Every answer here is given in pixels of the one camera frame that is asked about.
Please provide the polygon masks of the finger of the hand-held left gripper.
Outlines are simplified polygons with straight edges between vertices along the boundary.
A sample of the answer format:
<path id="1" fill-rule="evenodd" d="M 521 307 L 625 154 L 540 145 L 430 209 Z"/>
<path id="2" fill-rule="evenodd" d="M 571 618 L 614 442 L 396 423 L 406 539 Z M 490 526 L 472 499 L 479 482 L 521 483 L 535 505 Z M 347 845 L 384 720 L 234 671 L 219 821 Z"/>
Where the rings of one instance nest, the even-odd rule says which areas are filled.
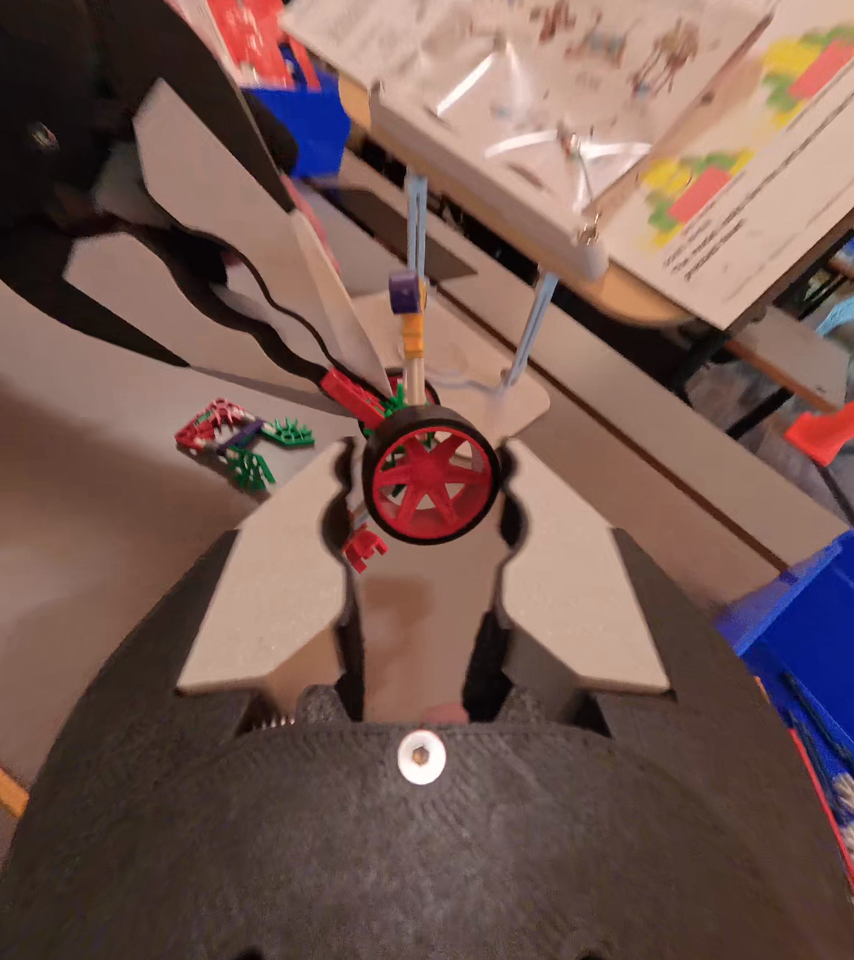
<path id="1" fill-rule="evenodd" d="M 268 318 L 291 347 L 336 366 L 375 392 L 390 383 L 313 225 L 281 178 L 272 193 L 165 80 L 134 117 L 146 191 L 193 234 L 224 243 L 257 286 Z"/>
<path id="2" fill-rule="evenodd" d="M 253 335 L 222 320 L 260 320 L 227 306 L 165 250 L 128 232 L 76 240 L 64 279 L 201 373 L 330 415 L 344 414 L 310 380 L 278 366 Z"/>

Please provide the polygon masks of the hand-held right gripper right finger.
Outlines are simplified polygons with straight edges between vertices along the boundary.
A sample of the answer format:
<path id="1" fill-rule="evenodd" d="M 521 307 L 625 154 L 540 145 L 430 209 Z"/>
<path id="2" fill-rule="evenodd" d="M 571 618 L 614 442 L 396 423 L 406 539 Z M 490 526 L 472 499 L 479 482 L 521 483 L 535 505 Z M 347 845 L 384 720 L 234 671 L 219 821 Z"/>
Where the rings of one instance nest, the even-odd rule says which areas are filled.
<path id="1" fill-rule="evenodd" d="M 521 440 L 498 456 L 506 554 L 466 670 L 469 719 L 604 722 L 604 695 L 670 696 L 613 526 Z"/>

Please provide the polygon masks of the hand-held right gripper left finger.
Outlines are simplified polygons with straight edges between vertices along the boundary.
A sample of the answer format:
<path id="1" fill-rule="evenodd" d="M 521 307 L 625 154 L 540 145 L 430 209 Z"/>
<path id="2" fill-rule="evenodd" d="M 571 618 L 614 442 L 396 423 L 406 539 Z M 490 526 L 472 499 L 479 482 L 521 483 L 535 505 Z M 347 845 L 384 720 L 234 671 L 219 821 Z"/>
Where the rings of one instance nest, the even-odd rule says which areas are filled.
<path id="1" fill-rule="evenodd" d="M 329 686 L 364 714 L 365 654 L 348 498 L 355 441 L 336 439 L 236 529 L 181 668 L 182 695 L 252 691 L 273 714 Z"/>

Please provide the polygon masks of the plain blue plastic bin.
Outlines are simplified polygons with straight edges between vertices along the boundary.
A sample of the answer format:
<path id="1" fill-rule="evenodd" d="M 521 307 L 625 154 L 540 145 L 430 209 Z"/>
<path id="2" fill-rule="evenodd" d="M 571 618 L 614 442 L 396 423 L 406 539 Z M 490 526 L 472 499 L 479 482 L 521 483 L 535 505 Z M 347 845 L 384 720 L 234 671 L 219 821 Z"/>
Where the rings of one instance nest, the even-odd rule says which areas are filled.
<path id="1" fill-rule="evenodd" d="M 262 103 L 289 131 L 298 150 L 291 176 L 297 180 L 332 178 L 341 170 L 351 121 L 334 74 L 319 68 L 318 89 L 242 87 Z"/>

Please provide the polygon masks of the colourful toy construction car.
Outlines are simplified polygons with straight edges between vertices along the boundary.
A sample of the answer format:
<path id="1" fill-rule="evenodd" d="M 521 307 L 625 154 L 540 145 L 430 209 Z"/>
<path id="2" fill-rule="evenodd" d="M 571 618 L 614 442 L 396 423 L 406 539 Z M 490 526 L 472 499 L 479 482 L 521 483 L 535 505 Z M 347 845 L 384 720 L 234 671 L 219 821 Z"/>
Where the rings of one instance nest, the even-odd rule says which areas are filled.
<path id="1" fill-rule="evenodd" d="M 365 432 L 361 492 L 370 520 L 415 546 L 453 542 L 493 508 L 501 464 L 492 444 L 463 416 L 431 401 L 424 320 L 428 288 L 413 270 L 389 278 L 388 304 L 400 321 L 404 365 L 384 398 L 336 368 L 320 390 Z"/>

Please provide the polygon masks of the blue bin with white tag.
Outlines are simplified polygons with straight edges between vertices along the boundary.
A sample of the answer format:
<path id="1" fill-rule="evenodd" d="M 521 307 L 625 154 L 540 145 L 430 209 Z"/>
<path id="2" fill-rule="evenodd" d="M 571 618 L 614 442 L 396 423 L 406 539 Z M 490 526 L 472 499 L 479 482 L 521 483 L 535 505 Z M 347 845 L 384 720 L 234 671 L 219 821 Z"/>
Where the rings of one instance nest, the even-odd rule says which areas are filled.
<path id="1" fill-rule="evenodd" d="M 829 774 L 854 779 L 854 532 L 728 606 L 715 623 L 789 737 L 792 725 L 805 727 Z M 829 825 L 828 832 L 838 847 Z"/>

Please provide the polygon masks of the red green connector piece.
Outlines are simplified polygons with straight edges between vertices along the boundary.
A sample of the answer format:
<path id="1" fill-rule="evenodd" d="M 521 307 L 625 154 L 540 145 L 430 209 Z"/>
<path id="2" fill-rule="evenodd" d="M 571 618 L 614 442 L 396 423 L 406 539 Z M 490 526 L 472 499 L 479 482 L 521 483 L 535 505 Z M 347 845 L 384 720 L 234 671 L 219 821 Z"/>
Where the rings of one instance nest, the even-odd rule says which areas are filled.
<path id="1" fill-rule="evenodd" d="M 226 398 L 213 399 L 172 435 L 176 449 L 222 476 L 237 491 L 263 498 L 277 484 L 261 447 L 313 450 L 314 431 L 296 418 L 253 414 Z"/>

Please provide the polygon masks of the printed toy packaging bag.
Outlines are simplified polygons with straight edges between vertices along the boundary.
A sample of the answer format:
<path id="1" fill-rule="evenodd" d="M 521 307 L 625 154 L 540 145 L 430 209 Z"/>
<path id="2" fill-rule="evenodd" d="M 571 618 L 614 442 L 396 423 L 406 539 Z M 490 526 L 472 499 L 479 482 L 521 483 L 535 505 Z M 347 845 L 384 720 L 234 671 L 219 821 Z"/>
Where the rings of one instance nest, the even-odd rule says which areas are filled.
<path id="1" fill-rule="evenodd" d="M 279 22 L 281 1 L 182 2 L 184 18 L 243 88 L 320 92 L 306 48 Z"/>

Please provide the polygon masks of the white document stand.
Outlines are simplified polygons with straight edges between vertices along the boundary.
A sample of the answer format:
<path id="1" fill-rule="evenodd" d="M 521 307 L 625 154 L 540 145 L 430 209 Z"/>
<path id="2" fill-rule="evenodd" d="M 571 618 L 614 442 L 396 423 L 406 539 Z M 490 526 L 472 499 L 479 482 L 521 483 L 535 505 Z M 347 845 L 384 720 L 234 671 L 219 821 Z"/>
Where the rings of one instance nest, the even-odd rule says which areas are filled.
<path id="1" fill-rule="evenodd" d="M 760 6 L 771 21 L 772 9 L 778 2 L 753 3 Z M 452 405 L 462 407 L 467 416 L 476 417 L 478 428 L 494 444 L 528 426 L 549 407 L 545 391 L 533 383 L 524 368 L 543 325 L 549 297 L 558 280 L 563 280 L 570 287 L 574 287 L 578 282 L 586 282 L 597 293 L 602 289 L 611 292 L 614 282 L 622 277 L 627 280 L 636 280 L 642 287 L 649 288 L 653 293 L 661 295 L 677 307 L 682 319 L 704 321 L 722 334 L 733 333 L 747 319 L 753 318 L 756 311 L 762 311 L 766 306 L 766 301 L 774 293 L 777 283 L 768 294 L 765 294 L 754 306 L 749 307 L 745 314 L 733 321 L 728 328 L 716 328 L 709 322 L 692 316 L 685 308 L 678 306 L 613 263 L 602 238 L 605 222 L 613 217 L 615 210 L 621 206 L 627 195 L 634 191 L 644 164 L 654 158 L 654 152 L 666 139 L 673 137 L 692 112 L 711 103 L 721 81 L 737 70 L 737 66 L 766 30 L 759 35 L 743 56 L 722 72 L 691 112 L 681 120 L 673 132 L 651 150 L 645 159 L 603 192 L 587 213 L 563 219 L 560 222 L 550 220 L 546 210 L 530 203 L 530 200 L 538 200 L 540 195 L 526 194 L 517 197 L 514 194 L 501 193 L 495 190 L 496 182 L 482 180 L 476 171 L 471 169 L 465 172 L 456 171 L 452 161 L 441 159 L 436 146 L 427 149 L 426 142 L 420 136 L 415 136 L 413 139 L 397 138 L 399 124 L 393 122 L 384 127 L 379 123 L 379 117 L 373 116 L 371 112 L 371 94 L 352 79 L 342 76 L 334 68 L 342 82 L 349 82 L 359 88 L 361 104 L 369 111 L 370 131 L 374 138 L 378 139 L 386 149 L 395 151 L 422 178 L 430 178 L 436 188 L 448 192 L 455 203 L 471 210 L 478 219 L 486 219 L 493 230 L 523 250 L 528 258 L 537 261 L 541 269 L 542 278 L 533 296 L 533 306 L 529 309 L 529 318 L 521 335 L 516 355 L 510 367 L 503 370 L 501 382 L 497 386 L 493 384 L 493 361 L 489 357 L 483 357 L 477 362 L 466 360 L 464 368 L 455 370 L 452 377 L 441 372 L 440 361 L 430 361 L 427 366 L 428 375 L 439 387 L 444 388 L 445 400 Z M 786 274 L 787 272 L 779 281 L 784 280 Z"/>

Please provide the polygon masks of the toy models picture leaflet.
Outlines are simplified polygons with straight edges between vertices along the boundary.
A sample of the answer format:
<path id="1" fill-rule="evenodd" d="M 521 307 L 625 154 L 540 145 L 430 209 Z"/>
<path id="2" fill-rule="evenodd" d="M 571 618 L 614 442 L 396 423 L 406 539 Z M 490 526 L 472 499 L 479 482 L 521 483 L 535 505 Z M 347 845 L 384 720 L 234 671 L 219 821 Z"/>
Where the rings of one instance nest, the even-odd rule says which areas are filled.
<path id="1" fill-rule="evenodd" d="M 421 137 L 561 222 L 690 114 L 770 22 L 754 2 L 291 2 L 281 23 Z"/>

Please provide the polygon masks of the orange traffic cone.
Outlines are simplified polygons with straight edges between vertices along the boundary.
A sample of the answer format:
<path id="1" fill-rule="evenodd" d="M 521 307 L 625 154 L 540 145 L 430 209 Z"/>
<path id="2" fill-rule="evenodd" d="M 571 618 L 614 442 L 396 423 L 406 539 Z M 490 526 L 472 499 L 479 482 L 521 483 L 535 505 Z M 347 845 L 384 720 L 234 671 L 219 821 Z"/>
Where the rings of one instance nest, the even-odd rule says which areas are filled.
<path id="1" fill-rule="evenodd" d="M 854 440 L 854 400 L 833 413 L 799 415 L 783 439 L 816 466 L 830 466 Z"/>

